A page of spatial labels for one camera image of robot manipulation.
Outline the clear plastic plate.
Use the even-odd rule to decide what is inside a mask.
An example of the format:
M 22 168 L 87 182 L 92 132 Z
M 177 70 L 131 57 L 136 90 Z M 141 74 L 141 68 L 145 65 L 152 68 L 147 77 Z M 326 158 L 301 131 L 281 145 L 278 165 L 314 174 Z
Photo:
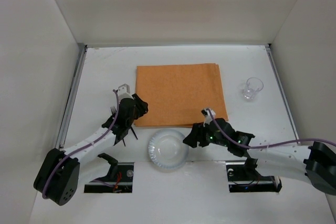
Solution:
M 162 129 L 153 134 L 148 143 L 151 161 L 162 169 L 178 169 L 188 158 L 189 146 L 185 136 L 174 129 Z

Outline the orange cloth napkin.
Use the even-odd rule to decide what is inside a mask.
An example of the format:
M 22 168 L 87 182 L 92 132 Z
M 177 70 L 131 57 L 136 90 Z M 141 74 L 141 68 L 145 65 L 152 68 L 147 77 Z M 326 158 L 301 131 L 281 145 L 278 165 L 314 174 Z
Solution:
M 228 119 L 218 64 L 137 66 L 136 94 L 148 103 L 137 127 L 185 126 L 202 122 L 211 108 Z

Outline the clear plastic cup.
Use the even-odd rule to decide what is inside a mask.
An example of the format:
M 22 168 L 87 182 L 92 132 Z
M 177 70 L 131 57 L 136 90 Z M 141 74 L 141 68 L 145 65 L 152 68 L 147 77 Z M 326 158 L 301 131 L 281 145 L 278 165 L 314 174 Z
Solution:
M 253 100 L 257 94 L 264 88 L 264 83 L 257 77 L 250 77 L 245 82 L 241 82 L 238 86 L 238 94 L 246 101 Z

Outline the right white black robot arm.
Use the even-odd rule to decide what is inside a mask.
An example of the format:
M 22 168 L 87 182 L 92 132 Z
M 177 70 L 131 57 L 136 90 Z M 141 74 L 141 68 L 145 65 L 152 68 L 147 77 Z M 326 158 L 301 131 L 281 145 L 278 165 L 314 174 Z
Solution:
M 192 148 L 210 144 L 226 147 L 233 155 L 246 158 L 245 167 L 250 173 L 300 180 L 335 195 L 335 152 L 324 143 L 268 145 L 251 133 L 234 130 L 222 118 L 193 124 L 183 143 Z

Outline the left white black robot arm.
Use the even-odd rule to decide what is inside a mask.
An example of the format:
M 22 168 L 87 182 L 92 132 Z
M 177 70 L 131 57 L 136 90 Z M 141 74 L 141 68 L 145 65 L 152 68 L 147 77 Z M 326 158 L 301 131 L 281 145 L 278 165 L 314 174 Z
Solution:
M 43 199 L 62 206 L 81 183 L 121 179 L 118 161 L 106 150 L 124 142 L 134 121 L 147 114 L 148 103 L 137 94 L 117 95 L 116 99 L 117 108 L 90 137 L 64 150 L 53 148 L 47 153 L 33 184 Z

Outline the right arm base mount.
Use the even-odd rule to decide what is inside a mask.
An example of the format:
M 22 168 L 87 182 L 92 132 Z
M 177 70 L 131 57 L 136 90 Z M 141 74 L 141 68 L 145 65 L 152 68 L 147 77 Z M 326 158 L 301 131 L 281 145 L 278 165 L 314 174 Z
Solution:
M 263 176 L 256 168 L 256 161 L 228 161 L 226 173 L 230 193 L 279 193 L 282 182 L 279 177 Z

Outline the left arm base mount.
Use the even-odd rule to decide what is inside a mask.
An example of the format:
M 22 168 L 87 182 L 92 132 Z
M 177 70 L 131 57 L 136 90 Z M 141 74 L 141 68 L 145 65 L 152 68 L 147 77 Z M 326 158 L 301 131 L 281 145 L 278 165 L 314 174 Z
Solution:
M 98 155 L 100 169 L 94 166 L 93 179 L 84 185 L 85 194 L 128 194 L 132 193 L 134 163 L 119 163 L 112 156 Z

